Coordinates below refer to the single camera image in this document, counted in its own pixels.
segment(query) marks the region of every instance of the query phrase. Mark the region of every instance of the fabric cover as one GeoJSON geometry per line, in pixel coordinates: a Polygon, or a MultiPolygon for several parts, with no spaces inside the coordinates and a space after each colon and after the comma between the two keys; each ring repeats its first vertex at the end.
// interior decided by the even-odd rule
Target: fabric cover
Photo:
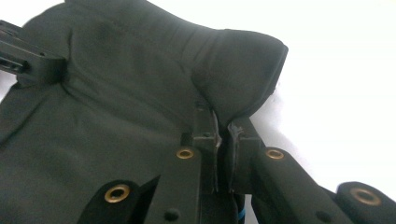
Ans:
{"type": "Polygon", "coordinates": [[[198,95],[223,129],[263,104],[287,52],[271,36],[209,29],[143,0],[69,0],[20,38],[67,69],[54,85],[16,84],[0,104],[1,223],[76,223],[105,183],[149,182],[192,131],[198,95]]]}

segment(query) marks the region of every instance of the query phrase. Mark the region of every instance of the black plastic part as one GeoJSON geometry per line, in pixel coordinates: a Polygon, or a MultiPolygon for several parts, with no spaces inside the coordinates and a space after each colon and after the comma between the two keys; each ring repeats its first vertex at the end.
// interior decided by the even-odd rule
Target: black plastic part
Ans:
{"type": "Polygon", "coordinates": [[[216,126],[216,115],[205,102],[195,103],[192,133],[183,133],[181,145],[194,147],[202,153],[202,193],[218,191],[217,161],[221,141],[216,126]]]}
{"type": "Polygon", "coordinates": [[[151,201],[146,224],[200,223],[201,153],[181,159],[177,151],[165,160],[163,173],[151,201]]]}
{"type": "Polygon", "coordinates": [[[262,149],[252,164],[253,209],[261,223],[352,223],[288,152],[262,149]],[[271,158],[270,150],[283,158],[271,158]]]}
{"type": "Polygon", "coordinates": [[[20,40],[20,30],[0,21],[0,70],[17,75],[23,87],[61,81],[65,58],[20,40]]]}
{"type": "Polygon", "coordinates": [[[355,223],[396,223],[396,203],[371,186],[359,182],[344,183],[338,187],[335,200],[355,223]]]}
{"type": "Polygon", "coordinates": [[[265,144],[248,118],[233,120],[228,128],[232,136],[225,162],[229,189],[252,194],[251,161],[257,150],[265,148],[265,144]]]}
{"type": "Polygon", "coordinates": [[[87,204],[78,220],[78,224],[127,224],[138,202],[138,189],[139,187],[132,181],[116,180],[105,184],[95,193],[91,201],[87,204]],[[128,186],[130,193],[121,202],[108,203],[105,200],[106,192],[117,185],[128,186]]]}

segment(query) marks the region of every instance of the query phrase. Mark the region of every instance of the rivet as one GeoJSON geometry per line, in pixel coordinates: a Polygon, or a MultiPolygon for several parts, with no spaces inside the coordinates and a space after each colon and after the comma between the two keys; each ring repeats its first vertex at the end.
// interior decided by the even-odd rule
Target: rivet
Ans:
{"type": "Polygon", "coordinates": [[[182,160],[186,160],[186,159],[190,159],[194,156],[194,153],[192,152],[191,149],[189,148],[182,148],[181,150],[179,150],[177,152],[177,156],[182,159],[182,160]]]}
{"type": "Polygon", "coordinates": [[[127,185],[117,185],[113,188],[109,189],[105,194],[105,200],[108,203],[119,203],[126,199],[130,193],[130,189],[127,185]]]}
{"type": "Polygon", "coordinates": [[[274,160],[282,160],[285,157],[285,155],[277,149],[268,149],[265,154],[267,157],[274,160]]]}
{"type": "Polygon", "coordinates": [[[381,199],[368,189],[354,188],[350,190],[350,194],[361,203],[371,206],[379,206],[381,199]]]}

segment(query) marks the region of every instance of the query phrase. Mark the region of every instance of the white background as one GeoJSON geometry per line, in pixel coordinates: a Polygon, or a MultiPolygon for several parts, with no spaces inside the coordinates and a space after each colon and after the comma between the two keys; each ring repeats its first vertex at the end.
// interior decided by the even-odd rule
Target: white background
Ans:
{"type": "MultiPolygon", "coordinates": [[[[61,1],[0,2],[0,19],[21,26],[61,1]]],[[[264,142],[327,189],[360,181],[396,200],[395,0],[150,2],[204,26],[282,40],[290,52],[276,92],[252,116],[264,142]]],[[[0,95],[13,81],[0,73],[0,95]]]]}

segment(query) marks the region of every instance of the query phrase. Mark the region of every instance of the blue strap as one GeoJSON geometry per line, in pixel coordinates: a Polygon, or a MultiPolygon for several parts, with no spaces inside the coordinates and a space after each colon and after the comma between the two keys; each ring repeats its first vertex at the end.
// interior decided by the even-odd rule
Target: blue strap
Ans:
{"type": "Polygon", "coordinates": [[[240,211],[238,214],[238,220],[241,220],[242,218],[244,218],[246,212],[247,211],[245,210],[245,208],[242,209],[242,211],[240,211]]]}

